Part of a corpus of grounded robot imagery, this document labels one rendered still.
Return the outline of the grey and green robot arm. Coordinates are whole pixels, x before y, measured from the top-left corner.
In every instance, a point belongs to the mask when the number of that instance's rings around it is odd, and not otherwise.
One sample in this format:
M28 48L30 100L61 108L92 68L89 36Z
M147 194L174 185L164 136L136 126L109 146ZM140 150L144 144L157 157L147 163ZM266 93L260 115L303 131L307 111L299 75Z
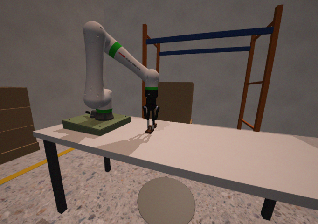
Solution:
M138 62L95 21L89 21L84 25L83 35L86 53L86 82L83 100L89 108L96 109L85 112L90 114L90 118L98 121L114 119L112 91L104 90L104 52L129 68L145 82L145 97L158 97L159 74L156 70L147 69Z

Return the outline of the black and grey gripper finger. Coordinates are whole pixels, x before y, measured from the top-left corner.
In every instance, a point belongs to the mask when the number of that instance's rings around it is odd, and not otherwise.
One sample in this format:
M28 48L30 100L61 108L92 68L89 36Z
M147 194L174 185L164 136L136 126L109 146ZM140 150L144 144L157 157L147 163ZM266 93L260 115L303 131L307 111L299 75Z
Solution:
M143 110L144 110L144 118L147 120L147 129L148 129L148 126L149 126L149 123L150 123L150 120L149 120L149 117L150 117L150 106L148 106L148 109L147 109L147 114L146 114L146 106L143 106L142 107Z
M154 129L155 120L157 120L157 118L158 118L158 112L159 112L160 107L156 106L156 109L157 109L156 115L154 114L153 106L151 106L151 109L152 109L152 129Z

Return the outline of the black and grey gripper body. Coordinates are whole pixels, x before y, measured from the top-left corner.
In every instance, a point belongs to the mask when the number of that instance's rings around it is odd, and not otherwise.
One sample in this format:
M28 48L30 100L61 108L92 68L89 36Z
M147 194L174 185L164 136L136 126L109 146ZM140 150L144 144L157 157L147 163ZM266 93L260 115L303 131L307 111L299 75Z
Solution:
M151 109L151 106L153 106L153 110L156 108L156 98L146 98L146 105L145 105L148 109L148 106L150 106L149 110Z

